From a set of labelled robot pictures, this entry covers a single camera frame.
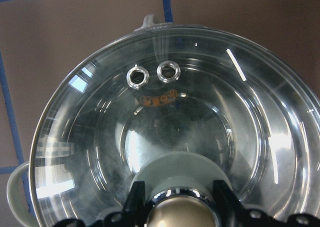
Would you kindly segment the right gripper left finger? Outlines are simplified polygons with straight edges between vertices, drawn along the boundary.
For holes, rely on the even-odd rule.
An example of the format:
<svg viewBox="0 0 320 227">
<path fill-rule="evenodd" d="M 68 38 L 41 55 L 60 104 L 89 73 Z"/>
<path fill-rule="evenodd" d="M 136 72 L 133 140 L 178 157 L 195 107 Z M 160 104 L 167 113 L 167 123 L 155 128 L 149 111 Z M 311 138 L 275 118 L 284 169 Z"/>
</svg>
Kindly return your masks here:
<svg viewBox="0 0 320 227">
<path fill-rule="evenodd" d="M 136 227 L 142 221 L 146 198 L 144 181 L 135 181 L 122 210 L 107 214 L 89 227 Z"/>
</svg>

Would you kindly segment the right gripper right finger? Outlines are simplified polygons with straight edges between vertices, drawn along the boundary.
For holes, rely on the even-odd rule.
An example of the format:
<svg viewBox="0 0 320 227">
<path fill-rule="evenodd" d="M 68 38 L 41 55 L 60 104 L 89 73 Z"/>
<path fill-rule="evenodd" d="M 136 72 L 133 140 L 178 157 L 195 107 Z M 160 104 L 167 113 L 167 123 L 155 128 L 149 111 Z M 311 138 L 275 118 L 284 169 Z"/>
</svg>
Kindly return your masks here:
<svg viewBox="0 0 320 227">
<path fill-rule="evenodd" d="M 212 182 L 212 196 L 220 227 L 318 227 L 320 219 L 307 213 L 277 220 L 257 208 L 246 208 L 224 180 Z"/>
</svg>

